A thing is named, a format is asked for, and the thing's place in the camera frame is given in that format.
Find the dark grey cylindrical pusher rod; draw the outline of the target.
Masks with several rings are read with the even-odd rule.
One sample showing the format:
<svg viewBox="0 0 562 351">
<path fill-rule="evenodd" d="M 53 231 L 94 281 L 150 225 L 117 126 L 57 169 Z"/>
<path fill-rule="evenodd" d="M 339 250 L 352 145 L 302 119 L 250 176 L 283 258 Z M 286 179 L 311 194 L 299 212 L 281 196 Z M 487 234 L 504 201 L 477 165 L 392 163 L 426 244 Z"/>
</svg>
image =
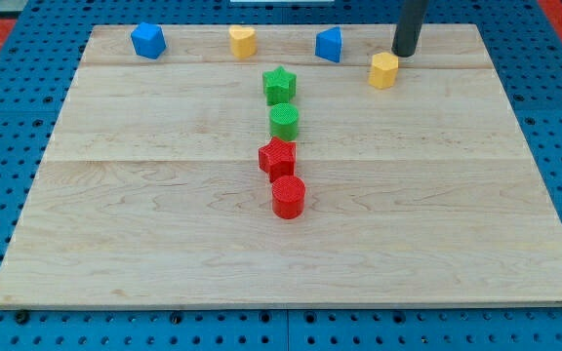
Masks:
<svg viewBox="0 0 562 351">
<path fill-rule="evenodd" d="M 392 53 L 400 58 L 411 57 L 417 48 L 429 0 L 404 0 L 396 25 Z"/>
</svg>

